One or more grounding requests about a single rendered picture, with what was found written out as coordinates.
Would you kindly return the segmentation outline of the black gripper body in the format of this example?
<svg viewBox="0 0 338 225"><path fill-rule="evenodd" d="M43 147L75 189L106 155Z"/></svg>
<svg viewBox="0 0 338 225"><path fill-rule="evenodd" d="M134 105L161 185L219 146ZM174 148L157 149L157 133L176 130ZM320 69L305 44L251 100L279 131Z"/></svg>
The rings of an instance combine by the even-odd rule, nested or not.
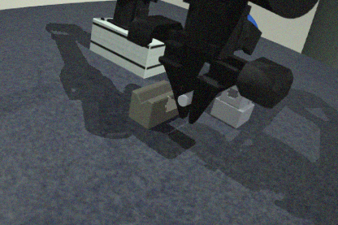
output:
<svg viewBox="0 0 338 225"><path fill-rule="evenodd" d="M185 27L162 15L137 16L128 25L127 41L145 47L153 39L166 45L163 57L182 64L196 59L209 63L208 76L224 84L236 80L239 94L264 108L288 95L292 70L261 57L250 62L234 55L247 0L183 0L188 3ZM220 59L221 58L221 59Z"/></svg>

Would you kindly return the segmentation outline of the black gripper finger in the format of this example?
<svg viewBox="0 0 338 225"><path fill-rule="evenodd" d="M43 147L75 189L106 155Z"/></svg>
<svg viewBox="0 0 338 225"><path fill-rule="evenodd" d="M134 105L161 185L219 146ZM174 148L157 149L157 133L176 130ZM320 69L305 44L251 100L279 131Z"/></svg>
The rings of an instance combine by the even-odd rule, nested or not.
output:
<svg viewBox="0 0 338 225"><path fill-rule="evenodd" d="M188 118L190 124L197 122L219 92L229 89L236 84L236 80L230 84L224 84L208 76L208 73L196 77Z"/></svg>
<svg viewBox="0 0 338 225"><path fill-rule="evenodd" d="M178 97L194 90L196 77L203 68L205 61L198 58L187 63L178 64L163 57L163 55L158 57L158 61L165 68L175 97L179 116L184 119L189 114L191 104L187 106L180 106L178 103Z"/></svg>

